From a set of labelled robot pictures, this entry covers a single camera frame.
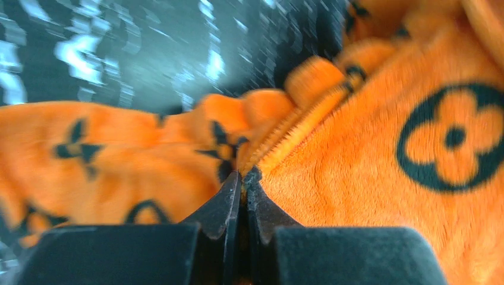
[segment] orange fabric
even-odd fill
[[[65,224],[178,222],[232,169],[259,172],[305,226],[413,227],[450,284],[504,284],[503,17],[498,0],[361,0],[334,63],[311,58],[285,91],[167,118],[3,107],[2,212],[30,246]]]

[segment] black circle print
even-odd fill
[[[444,87],[413,110],[399,137],[396,157],[403,171],[412,180],[438,192],[467,191],[478,186],[482,182],[489,180],[504,160],[504,137],[502,136],[502,130],[501,132],[496,132],[496,135],[500,135],[500,137],[496,137],[496,140],[491,141],[490,145],[486,142],[487,146],[485,146],[484,151],[467,145],[468,147],[472,147],[473,150],[472,154],[470,154],[473,155],[470,157],[471,160],[465,160],[461,157],[454,156],[453,151],[456,151],[457,148],[464,147],[466,139],[468,139],[470,135],[463,124],[456,123],[456,118],[453,119],[454,123],[452,125],[448,124],[448,127],[443,126],[443,132],[440,134],[442,137],[439,137],[432,145],[429,145],[429,147],[434,149],[432,151],[432,157],[427,156],[429,161],[419,162],[408,156],[408,141],[411,139],[412,134],[418,131],[419,128],[440,124],[437,121],[440,114],[439,106],[443,102],[443,99],[447,98],[450,94],[464,94],[466,98],[470,96],[468,98],[474,101],[475,118],[484,113],[484,110],[488,110],[488,107],[493,107],[494,110],[497,108],[500,114],[504,111],[504,93],[491,86],[477,83]],[[473,137],[472,142],[478,144],[480,142],[478,139],[479,137]],[[450,159],[455,159],[455,165],[440,165],[446,160],[443,160],[443,157],[439,157],[439,155],[443,154],[439,150],[447,153]],[[425,152],[425,150],[418,150],[418,153],[423,152]],[[473,167],[473,169],[469,169],[470,174],[465,177],[466,179],[464,178],[464,181],[459,181],[460,183],[449,182],[440,175],[440,169],[448,169],[447,172],[455,173],[463,167]]]

